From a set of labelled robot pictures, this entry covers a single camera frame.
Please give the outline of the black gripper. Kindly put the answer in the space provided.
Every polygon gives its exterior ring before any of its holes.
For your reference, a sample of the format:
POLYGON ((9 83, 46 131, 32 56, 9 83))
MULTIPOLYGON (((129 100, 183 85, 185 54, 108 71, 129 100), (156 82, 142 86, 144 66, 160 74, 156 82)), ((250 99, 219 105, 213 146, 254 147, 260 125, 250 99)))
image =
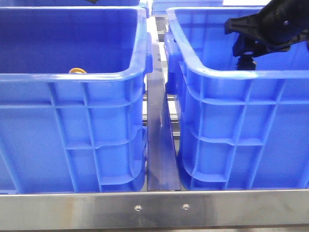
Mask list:
POLYGON ((308 0, 272 0, 259 13, 229 18, 225 34, 238 33, 233 46, 235 57, 260 57, 288 52, 291 46, 274 48, 259 41, 281 45, 309 28, 308 0))

